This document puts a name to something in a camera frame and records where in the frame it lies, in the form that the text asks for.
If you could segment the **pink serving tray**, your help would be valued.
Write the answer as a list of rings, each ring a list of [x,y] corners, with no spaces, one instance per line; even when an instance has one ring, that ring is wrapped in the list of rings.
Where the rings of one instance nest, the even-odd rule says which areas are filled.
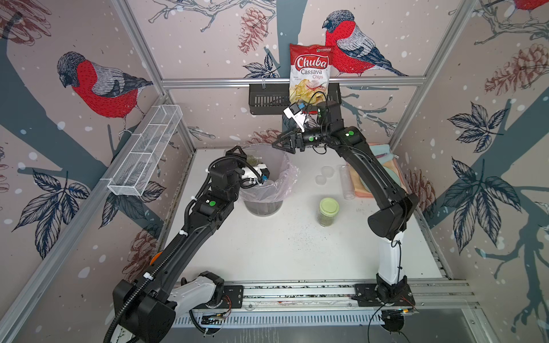
[[[400,169],[397,167],[396,159],[397,157],[395,156],[392,162],[387,163],[385,166],[383,165],[382,166],[396,184],[398,184],[405,191],[408,191],[406,182],[403,180],[403,176],[400,172]],[[358,173],[350,165],[348,165],[348,167],[349,167],[351,179],[353,181],[356,197],[373,198],[372,193],[370,192],[368,187],[365,185],[365,183],[361,180]]]

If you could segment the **teal folded cloth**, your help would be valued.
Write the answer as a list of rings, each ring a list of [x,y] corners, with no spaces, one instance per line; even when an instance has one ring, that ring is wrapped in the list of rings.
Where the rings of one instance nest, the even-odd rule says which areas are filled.
[[[370,150],[377,161],[383,166],[392,162],[395,158],[395,155],[391,152],[388,144],[371,144]]]

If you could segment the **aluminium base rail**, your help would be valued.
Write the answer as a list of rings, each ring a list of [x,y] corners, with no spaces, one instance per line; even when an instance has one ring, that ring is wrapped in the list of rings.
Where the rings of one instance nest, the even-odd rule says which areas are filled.
[[[467,309],[480,304],[466,281],[409,279],[410,290],[385,308]],[[382,302],[373,280],[226,282],[222,309],[233,311],[300,311],[377,309]]]

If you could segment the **orange round object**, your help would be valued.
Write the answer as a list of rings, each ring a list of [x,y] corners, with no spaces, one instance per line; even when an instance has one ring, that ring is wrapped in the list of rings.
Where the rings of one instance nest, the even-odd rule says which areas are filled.
[[[152,258],[152,260],[150,261],[150,266],[153,266],[154,263],[157,261],[157,259],[162,255],[163,252],[158,252],[157,254],[154,255],[154,257]]]

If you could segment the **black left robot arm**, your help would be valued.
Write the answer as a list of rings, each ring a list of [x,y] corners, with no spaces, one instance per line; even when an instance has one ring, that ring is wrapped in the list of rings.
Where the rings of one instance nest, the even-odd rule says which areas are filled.
[[[161,342],[184,313],[199,305],[220,304],[224,280],[212,272],[180,287],[176,283],[199,248],[229,217],[240,190],[264,184],[269,177],[266,165],[252,166],[240,146],[214,160],[184,210],[182,228],[140,276],[132,282],[122,280],[114,288],[115,316],[104,341],[110,342],[122,326],[132,334],[132,342]]]

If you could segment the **dark grey wall shelf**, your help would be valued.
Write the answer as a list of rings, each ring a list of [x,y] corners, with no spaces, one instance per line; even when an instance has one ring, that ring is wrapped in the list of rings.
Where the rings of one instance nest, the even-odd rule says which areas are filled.
[[[249,108],[252,115],[278,115],[290,106],[289,84],[250,84]]]

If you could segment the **short clear mung bean jar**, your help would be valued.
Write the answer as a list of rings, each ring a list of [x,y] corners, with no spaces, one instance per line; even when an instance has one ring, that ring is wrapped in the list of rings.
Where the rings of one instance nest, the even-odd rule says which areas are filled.
[[[260,164],[262,164],[262,160],[260,157],[256,157],[254,155],[248,154],[246,158],[246,163],[249,168],[251,167],[259,167]]]

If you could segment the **Chuba cassava chips bag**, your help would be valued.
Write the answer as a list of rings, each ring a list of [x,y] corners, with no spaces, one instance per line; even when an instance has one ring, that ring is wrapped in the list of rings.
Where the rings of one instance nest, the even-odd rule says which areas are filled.
[[[316,105],[326,101],[333,48],[290,44],[290,103]]]

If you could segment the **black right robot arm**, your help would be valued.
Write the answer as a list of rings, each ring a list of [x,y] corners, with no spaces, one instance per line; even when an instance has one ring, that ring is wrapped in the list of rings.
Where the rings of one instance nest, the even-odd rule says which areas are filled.
[[[380,265],[376,274],[377,298],[394,304],[410,292],[402,269],[403,237],[419,199],[407,193],[387,173],[373,154],[366,138],[356,127],[346,127],[336,102],[317,105],[317,127],[306,128],[304,104],[291,104],[283,117],[297,127],[280,134],[272,147],[294,154],[308,147],[325,145],[337,152],[357,173],[373,195],[379,210],[367,219],[373,233],[380,237]]]

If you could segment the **green lid mung bean jar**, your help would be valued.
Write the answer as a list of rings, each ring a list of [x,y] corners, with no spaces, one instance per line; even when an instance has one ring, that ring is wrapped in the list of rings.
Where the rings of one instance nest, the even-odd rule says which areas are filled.
[[[340,211],[340,205],[332,197],[323,198],[318,207],[317,221],[323,227],[329,227],[334,224],[335,218]]]

